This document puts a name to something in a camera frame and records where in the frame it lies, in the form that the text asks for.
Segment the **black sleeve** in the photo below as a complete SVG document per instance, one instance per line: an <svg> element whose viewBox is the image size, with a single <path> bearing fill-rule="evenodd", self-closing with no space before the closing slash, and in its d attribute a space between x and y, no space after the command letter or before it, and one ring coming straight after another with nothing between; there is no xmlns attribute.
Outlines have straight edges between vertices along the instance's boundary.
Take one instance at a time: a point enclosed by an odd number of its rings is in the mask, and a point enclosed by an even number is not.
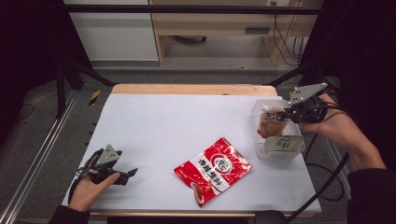
<svg viewBox="0 0 396 224"><path fill-rule="evenodd" d="M79 212L69 207L59 205L49 224L86 224L90 219L90 212Z"/></svg>
<svg viewBox="0 0 396 224"><path fill-rule="evenodd" d="M366 169L348 175L347 223L396 223L396 174Z"/></svg>

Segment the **white tabletop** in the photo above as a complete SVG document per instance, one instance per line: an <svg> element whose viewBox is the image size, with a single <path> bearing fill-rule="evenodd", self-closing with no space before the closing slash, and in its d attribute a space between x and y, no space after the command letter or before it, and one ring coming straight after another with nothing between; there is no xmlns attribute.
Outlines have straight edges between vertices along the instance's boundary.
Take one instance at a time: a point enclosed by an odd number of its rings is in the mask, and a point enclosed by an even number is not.
<svg viewBox="0 0 396 224"><path fill-rule="evenodd" d="M278 96L110 94L80 166L94 151L111 144L122 150L114 169L138 171L126 186L108 188L92 211L246 214L297 210L315 194L312 181L301 155L292 161L257 157L258 117L252 116L257 100L266 100L269 106L285 104ZM192 189L174 169L221 137L252 169L199 207ZM305 210L320 211L318 201Z"/></svg>

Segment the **red and white package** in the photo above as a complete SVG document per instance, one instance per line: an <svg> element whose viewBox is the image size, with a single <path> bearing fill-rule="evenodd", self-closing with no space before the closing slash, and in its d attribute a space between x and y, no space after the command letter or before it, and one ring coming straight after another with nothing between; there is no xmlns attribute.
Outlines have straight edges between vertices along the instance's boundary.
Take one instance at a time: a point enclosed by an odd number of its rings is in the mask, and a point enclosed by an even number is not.
<svg viewBox="0 0 396 224"><path fill-rule="evenodd" d="M175 169L203 206L251 169L248 161L224 138Z"/></svg>

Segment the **metal rail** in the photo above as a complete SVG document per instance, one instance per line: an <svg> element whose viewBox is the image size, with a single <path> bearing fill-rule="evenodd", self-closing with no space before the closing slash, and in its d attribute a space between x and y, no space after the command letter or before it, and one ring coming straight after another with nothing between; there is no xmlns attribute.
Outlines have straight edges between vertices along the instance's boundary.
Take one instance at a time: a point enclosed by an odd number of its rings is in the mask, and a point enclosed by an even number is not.
<svg viewBox="0 0 396 224"><path fill-rule="evenodd" d="M40 173L41 168L46 161L46 158L52 150L53 144L55 143L64 123L70 114L74 102L78 96L78 91L72 91L67 102L67 108L59 119L56 119L52 125L49 134L47 135L43 145L39 149L34 161L32 162L28 172L24 176L22 182L18 186L17 191L14 193L10 203L7 205L6 209L1 213L0 223L10 224L13 223L17 214L20 212L21 207L26 200L30 190L32 189L35 180Z"/></svg>
<svg viewBox="0 0 396 224"><path fill-rule="evenodd" d="M321 7L243 7L243 6L181 6L181 5L44 5L48 10L86 13L203 13L203 14L276 14L333 15L339 8Z"/></svg>

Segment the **transparent plastic container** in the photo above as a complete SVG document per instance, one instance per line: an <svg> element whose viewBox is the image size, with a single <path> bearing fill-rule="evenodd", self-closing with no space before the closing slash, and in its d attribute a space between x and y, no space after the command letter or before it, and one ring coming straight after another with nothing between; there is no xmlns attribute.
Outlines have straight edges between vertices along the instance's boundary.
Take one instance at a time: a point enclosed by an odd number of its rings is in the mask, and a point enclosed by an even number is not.
<svg viewBox="0 0 396 224"><path fill-rule="evenodd" d="M259 125L260 122L260 114L262 113L261 107L262 105L267 105L269 108L271 107L280 107L280 108L289 108L290 105L287 101L282 99L262 99L256 101L256 104L251 110L251 116L253 117L253 122L256 124L255 127ZM285 129L283 130L282 135L294 135L301 136L301 132L297 124L290 121ZM300 153L305 150L304 141L298 148L295 150L273 150L268 151L265 149L265 139L262 138L258 133L256 133L256 152L259 159L264 161L291 161L295 157L297 157Z"/></svg>

